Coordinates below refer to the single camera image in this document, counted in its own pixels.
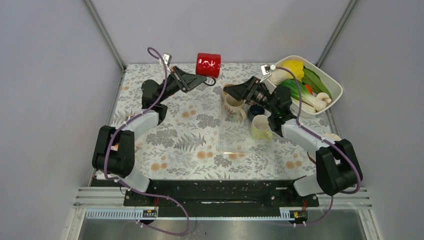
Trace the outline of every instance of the white plastic bin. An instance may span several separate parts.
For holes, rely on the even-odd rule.
[[[282,66],[282,64],[286,61],[289,60],[298,60],[298,61],[302,61],[305,68],[314,71],[320,78],[322,83],[328,88],[328,90],[330,91],[330,93],[332,94],[332,102],[327,105],[323,110],[321,111],[317,111],[315,113],[309,113],[309,112],[305,112],[303,109],[300,113],[300,115],[304,118],[312,118],[315,117],[318,114],[321,114],[323,112],[325,112],[327,109],[331,108],[331,106],[337,102],[337,100],[339,100],[339,98],[342,96],[343,94],[343,88],[342,86],[336,82],[332,77],[330,77],[327,73],[323,72],[321,69],[319,69],[318,67],[316,67],[314,64],[312,64],[311,62],[309,62],[308,60],[304,59],[301,56],[297,56],[297,55],[291,55],[288,56],[280,61],[278,61],[275,65],[276,66]],[[276,86],[270,82],[268,79],[264,81],[266,87],[268,88],[268,90],[272,93],[274,91],[274,89],[276,88]],[[297,103],[292,103],[291,104],[291,109],[298,111],[299,110],[299,105]]]

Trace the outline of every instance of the carrot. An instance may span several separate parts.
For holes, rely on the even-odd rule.
[[[308,84],[305,84],[306,89],[309,91],[310,94],[312,94],[312,89]]]

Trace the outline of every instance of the reflective metal surface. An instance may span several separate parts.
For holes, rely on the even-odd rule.
[[[310,219],[322,215],[310,210]],[[128,220],[85,219],[80,240],[361,240],[367,239],[358,213],[355,210],[332,210],[328,217],[316,225],[293,228],[278,226],[276,221],[197,220],[192,221],[191,232],[186,236],[160,233]],[[157,220],[153,226],[172,232],[182,232],[183,220]]]

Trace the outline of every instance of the gray wall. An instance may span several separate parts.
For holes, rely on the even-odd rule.
[[[126,64],[155,63],[145,46],[194,63],[217,53],[225,63],[317,62],[349,0],[93,0]]]
[[[0,239],[59,239],[120,70],[81,0],[0,3]]]
[[[323,70],[344,95],[332,108],[350,139],[384,239],[424,239],[424,1],[360,1]]]

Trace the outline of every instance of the floral tablecloth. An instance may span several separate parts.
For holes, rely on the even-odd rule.
[[[177,64],[194,73],[195,64]],[[258,145],[249,153],[223,154],[219,149],[221,90],[260,73],[263,63],[223,63],[215,86],[199,85],[189,93],[179,91],[162,103],[165,120],[135,141],[135,168],[151,179],[294,179],[315,173],[315,165],[299,145],[274,136],[275,149],[261,154]],[[159,64],[129,64],[113,115],[120,126],[142,110],[142,83],[164,78]],[[301,121],[315,131],[330,133],[325,114]]]

